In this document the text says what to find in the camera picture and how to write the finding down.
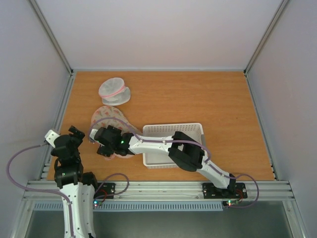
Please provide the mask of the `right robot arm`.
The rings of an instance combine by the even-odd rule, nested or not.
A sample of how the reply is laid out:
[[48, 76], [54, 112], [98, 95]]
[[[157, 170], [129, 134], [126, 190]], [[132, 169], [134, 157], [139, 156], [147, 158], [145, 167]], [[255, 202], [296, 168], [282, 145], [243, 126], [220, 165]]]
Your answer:
[[210, 180], [222, 197], [229, 197], [236, 191], [235, 177], [214, 164], [210, 151], [183, 132], [177, 131], [165, 137], [146, 137], [132, 132], [122, 133], [120, 129], [109, 125], [107, 128], [92, 129], [89, 137], [91, 141], [99, 143], [99, 155], [168, 156], [182, 170], [198, 172]]

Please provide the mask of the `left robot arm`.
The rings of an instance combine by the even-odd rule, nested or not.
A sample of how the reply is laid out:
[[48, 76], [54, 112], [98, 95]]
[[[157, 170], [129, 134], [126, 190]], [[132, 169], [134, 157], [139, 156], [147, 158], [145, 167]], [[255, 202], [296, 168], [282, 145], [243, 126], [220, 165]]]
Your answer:
[[93, 198], [100, 185], [92, 172], [84, 173], [79, 146], [85, 133], [71, 126], [69, 134], [48, 132], [47, 141], [53, 147], [54, 181], [61, 194], [66, 238], [95, 238], [93, 224]]

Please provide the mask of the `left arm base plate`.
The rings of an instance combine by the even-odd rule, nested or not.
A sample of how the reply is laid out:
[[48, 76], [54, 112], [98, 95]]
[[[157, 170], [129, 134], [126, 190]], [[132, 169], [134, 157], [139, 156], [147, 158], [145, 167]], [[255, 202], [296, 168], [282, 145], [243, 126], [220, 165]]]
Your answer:
[[94, 199], [113, 199], [113, 194], [115, 192], [115, 183], [105, 182], [101, 188], [94, 195]]

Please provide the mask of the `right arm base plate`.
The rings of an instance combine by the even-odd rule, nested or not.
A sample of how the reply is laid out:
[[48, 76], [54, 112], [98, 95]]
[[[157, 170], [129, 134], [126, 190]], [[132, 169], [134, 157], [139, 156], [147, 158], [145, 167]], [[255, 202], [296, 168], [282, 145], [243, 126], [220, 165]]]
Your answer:
[[204, 199], [239, 199], [248, 198], [246, 186], [244, 183], [238, 182], [231, 188], [217, 188], [213, 183], [203, 183]]

